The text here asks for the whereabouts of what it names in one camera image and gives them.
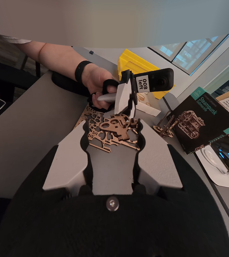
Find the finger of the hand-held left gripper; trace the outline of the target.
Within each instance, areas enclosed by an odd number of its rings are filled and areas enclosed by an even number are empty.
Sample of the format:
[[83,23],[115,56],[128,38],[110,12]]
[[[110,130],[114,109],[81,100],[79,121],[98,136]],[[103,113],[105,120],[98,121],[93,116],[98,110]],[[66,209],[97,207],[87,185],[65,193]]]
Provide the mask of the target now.
[[111,118],[111,115],[119,115],[128,107],[131,94],[131,83],[119,84],[116,93],[103,95],[103,101],[115,102],[114,110],[108,111],[103,115],[104,118]]
[[130,119],[135,118],[136,105],[137,105],[137,96],[130,95],[130,99],[129,99],[129,110],[130,110],[129,118]]

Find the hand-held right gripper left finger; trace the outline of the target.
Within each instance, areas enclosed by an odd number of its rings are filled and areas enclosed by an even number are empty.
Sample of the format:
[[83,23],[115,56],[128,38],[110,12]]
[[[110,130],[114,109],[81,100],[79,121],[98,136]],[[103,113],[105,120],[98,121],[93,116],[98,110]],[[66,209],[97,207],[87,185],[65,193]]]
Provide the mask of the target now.
[[89,123],[82,121],[59,144],[43,190],[66,188],[77,196],[81,186],[93,188],[93,167],[87,152]]

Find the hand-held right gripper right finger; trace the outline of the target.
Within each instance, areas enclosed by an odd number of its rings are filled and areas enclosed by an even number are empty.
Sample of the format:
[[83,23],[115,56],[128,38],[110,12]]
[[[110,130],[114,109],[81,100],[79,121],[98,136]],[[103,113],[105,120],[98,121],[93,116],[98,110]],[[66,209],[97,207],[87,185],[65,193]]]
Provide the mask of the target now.
[[137,126],[138,146],[133,167],[133,184],[143,185],[155,195],[161,187],[182,189],[183,185],[168,144],[142,119]]

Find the wooden model part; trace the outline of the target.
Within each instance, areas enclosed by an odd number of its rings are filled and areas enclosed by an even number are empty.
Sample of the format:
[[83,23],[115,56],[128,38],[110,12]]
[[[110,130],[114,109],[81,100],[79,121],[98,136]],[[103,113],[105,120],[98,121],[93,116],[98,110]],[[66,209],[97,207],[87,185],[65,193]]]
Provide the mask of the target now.
[[108,121],[105,121],[99,125],[102,131],[113,133],[119,141],[127,141],[130,139],[127,131],[129,127],[136,128],[138,120],[135,118],[129,118],[125,114],[111,115]]

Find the person's left forearm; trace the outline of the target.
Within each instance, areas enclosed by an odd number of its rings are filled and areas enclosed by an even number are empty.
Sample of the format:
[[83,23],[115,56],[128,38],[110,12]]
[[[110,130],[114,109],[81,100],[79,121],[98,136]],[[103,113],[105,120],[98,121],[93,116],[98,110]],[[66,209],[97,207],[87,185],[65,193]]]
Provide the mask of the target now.
[[51,71],[58,72],[76,81],[75,70],[79,63],[86,60],[71,46],[31,41],[15,44],[25,55],[42,64]]

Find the small wooden model assembly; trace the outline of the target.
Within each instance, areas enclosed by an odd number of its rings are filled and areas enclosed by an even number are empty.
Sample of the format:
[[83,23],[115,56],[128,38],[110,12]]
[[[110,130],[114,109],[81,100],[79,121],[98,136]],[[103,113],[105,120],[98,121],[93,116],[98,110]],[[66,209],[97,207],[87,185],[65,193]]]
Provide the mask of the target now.
[[158,122],[158,124],[156,126],[153,126],[153,129],[161,136],[161,137],[173,137],[174,133],[171,131],[172,128],[179,122],[178,119],[175,119],[175,121],[173,122],[174,119],[174,115],[172,115],[171,119],[168,121],[167,125],[164,125],[164,128],[161,127],[161,123],[162,121],[168,116],[168,114],[171,111],[168,111],[163,117],[162,119]]

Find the laser-cut wooden parts sheet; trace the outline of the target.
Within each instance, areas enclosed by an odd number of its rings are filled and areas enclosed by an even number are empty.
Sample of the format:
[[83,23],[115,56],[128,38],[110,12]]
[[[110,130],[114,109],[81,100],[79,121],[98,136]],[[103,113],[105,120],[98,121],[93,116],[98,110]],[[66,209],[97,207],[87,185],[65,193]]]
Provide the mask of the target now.
[[119,141],[118,138],[112,132],[102,131],[100,129],[100,124],[104,121],[109,120],[107,118],[104,118],[103,115],[103,112],[96,111],[92,109],[89,106],[89,104],[87,104],[80,118],[78,119],[76,125],[74,126],[74,129],[82,121],[87,120],[89,122],[88,139],[91,146],[103,150],[107,153],[111,152],[111,145],[124,145],[139,151],[139,147],[137,145],[138,133],[136,132],[136,129],[129,127],[129,131],[131,131],[136,136],[136,139],[134,141],[130,139],[127,141]]

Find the black model kit box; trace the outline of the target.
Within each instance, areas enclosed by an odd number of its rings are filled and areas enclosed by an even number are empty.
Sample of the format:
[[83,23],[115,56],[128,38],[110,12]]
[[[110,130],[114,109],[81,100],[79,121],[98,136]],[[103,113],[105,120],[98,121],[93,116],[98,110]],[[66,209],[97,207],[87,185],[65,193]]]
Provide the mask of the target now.
[[186,154],[229,134],[229,111],[201,87],[171,111],[167,119],[176,123],[173,131]]

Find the person's left hand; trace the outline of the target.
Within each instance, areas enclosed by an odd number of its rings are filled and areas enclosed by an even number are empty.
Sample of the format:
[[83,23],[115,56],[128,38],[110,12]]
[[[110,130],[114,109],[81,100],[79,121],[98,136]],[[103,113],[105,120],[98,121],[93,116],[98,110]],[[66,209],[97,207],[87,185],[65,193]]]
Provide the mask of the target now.
[[115,80],[109,71],[93,63],[86,65],[82,73],[82,82],[84,86],[87,87],[90,94],[93,94],[92,102],[98,109],[108,109],[110,106],[110,103],[106,101],[98,101],[98,98],[102,95],[103,82],[107,79]]

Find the white cardboard box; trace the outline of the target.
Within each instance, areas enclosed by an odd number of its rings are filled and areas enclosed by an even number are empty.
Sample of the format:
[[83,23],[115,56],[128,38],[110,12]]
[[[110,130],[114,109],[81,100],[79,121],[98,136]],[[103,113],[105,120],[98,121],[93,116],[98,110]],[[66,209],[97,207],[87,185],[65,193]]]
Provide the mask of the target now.
[[137,93],[136,109],[152,116],[157,116],[160,112],[159,100],[154,97],[152,92]]

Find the yellow plastic bin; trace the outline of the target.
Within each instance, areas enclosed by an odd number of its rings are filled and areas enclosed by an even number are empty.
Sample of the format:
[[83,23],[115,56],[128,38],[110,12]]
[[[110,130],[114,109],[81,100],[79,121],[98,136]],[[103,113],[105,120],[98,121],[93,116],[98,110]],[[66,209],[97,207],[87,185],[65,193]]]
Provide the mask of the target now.
[[133,74],[148,72],[158,70],[159,68],[144,60],[140,56],[125,49],[118,59],[118,74],[119,79],[121,79],[122,71],[131,70]]

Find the window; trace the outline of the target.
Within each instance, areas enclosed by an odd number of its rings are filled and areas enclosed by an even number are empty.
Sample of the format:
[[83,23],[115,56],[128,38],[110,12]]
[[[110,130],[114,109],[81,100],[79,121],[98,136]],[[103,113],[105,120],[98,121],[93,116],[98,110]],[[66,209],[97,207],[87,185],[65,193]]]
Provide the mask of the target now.
[[213,63],[228,48],[229,34],[148,47],[148,49],[190,76],[208,59],[210,59],[208,63]]

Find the black wristband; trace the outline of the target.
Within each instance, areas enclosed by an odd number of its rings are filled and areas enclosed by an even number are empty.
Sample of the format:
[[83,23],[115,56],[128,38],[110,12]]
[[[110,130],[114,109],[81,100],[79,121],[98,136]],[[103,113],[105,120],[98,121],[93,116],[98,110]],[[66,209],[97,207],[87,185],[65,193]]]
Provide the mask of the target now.
[[82,62],[80,62],[75,70],[75,79],[78,83],[83,84],[82,82],[82,73],[84,71],[84,68],[88,65],[88,64],[92,64],[92,62],[88,61],[88,60],[84,60]]

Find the dark monitor screen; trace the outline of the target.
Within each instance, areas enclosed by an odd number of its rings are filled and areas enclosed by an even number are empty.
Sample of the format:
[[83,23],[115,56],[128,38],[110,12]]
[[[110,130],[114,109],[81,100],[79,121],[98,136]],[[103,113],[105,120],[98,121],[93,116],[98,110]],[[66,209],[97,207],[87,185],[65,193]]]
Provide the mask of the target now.
[[227,135],[211,143],[210,146],[229,170],[229,136]]

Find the black office chair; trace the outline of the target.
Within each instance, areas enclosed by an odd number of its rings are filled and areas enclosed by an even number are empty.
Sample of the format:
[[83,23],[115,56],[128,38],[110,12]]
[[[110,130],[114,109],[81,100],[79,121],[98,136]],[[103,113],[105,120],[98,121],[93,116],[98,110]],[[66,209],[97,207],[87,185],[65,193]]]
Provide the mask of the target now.
[[0,63],[0,99],[6,102],[0,115],[13,104],[15,88],[28,90],[38,79],[29,72]]

